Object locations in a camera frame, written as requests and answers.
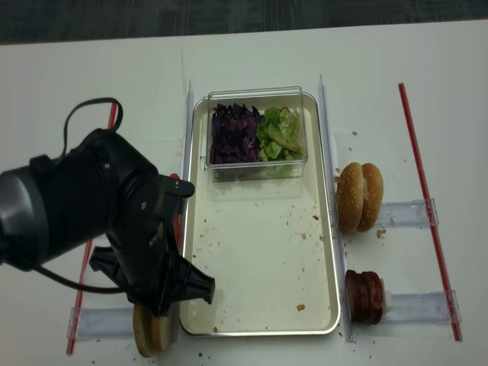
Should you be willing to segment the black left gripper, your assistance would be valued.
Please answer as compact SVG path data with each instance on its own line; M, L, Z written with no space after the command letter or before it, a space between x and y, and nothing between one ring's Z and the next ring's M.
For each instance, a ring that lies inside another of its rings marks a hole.
M173 303L212 304L215 280L179 255L173 220L194 185L160 175L114 130L97 129L60 156L62 218L77 239L106 234L89 264L137 304L166 316Z

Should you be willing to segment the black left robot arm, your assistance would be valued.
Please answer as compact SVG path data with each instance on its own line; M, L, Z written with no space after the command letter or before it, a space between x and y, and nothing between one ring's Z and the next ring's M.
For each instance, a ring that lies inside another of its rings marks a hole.
M215 281L180 255L174 228L192 183L160 175L111 130L97 129L59 159L32 158L1 175L1 260L22 271L98 236L89 264L155 316L179 301L211 302Z

